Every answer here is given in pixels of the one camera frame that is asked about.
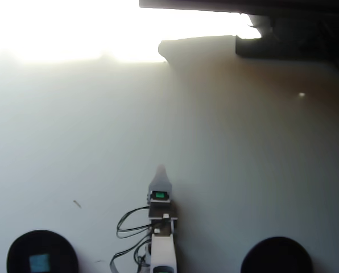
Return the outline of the white gripper with motor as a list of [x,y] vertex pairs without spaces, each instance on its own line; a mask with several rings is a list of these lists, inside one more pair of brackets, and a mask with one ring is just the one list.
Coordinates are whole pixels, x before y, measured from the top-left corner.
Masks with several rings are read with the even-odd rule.
[[160,164],[156,168],[155,176],[148,188],[147,204],[171,203],[173,201],[172,185],[167,176],[166,168]]

